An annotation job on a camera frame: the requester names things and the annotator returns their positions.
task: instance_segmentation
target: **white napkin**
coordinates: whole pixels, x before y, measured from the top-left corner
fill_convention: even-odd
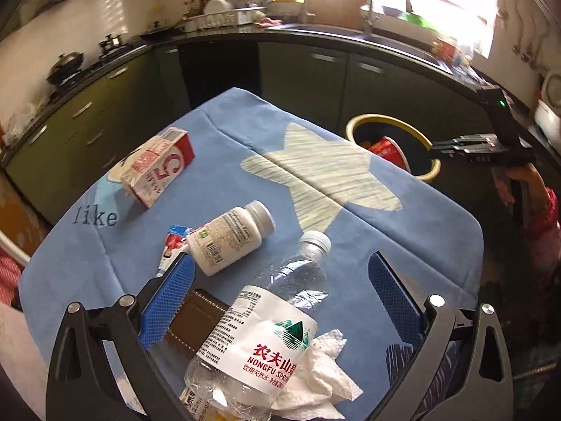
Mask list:
[[[298,421],[315,417],[345,419],[333,404],[355,400],[363,393],[335,362],[345,343],[347,339],[338,329],[313,339],[274,401],[273,414]]]

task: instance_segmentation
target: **blue tablecloth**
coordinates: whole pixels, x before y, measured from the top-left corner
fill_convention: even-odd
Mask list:
[[[365,419],[388,391],[385,351],[402,343],[368,279],[373,252],[383,251],[425,294],[475,306],[481,229],[429,185],[241,89],[173,125],[189,131],[195,160],[151,209],[102,178],[57,223],[24,271],[23,310],[47,361],[70,302],[100,308],[136,294],[155,275],[170,225],[195,228],[252,200],[269,208],[276,233],[212,277],[197,270],[194,287],[231,303],[264,267],[295,249],[303,230],[325,231],[333,248],[325,259],[329,297],[318,312],[318,333],[343,332],[348,342],[338,363],[364,390],[355,402],[338,405],[347,419]],[[186,359],[164,343],[151,352],[179,393]]]

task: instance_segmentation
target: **faucet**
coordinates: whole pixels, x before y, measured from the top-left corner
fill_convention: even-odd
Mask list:
[[[372,8],[374,7],[374,0],[370,0],[370,7],[368,9],[368,18],[366,19],[366,23],[364,26],[364,34],[365,35],[371,35],[372,34],[372,29],[374,28],[374,22],[376,21],[376,19],[378,19],[378,16],[376,16],[376,19],[372,20]],[[405,0],[405,11],[408,13],[412,13],[413,12],[413,7],[411,6],[411,1],[410,0]]]

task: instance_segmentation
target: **trash can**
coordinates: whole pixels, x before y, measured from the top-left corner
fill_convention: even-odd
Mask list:
[[[381,114],[357,115],[347,123],[345,136],[350,142],[376,143],[387,136],[394,140],[407,158],[411,174],[432,182],[440,172],[440,160],[430,157],[431,142],[418,129],[396,118]]]

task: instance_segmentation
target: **white pill bottle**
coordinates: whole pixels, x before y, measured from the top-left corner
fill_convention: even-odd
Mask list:
[[[206,275],[229,266],[275,232],[273,217],[259,201],[234,207],[187,235],[189,253]]]

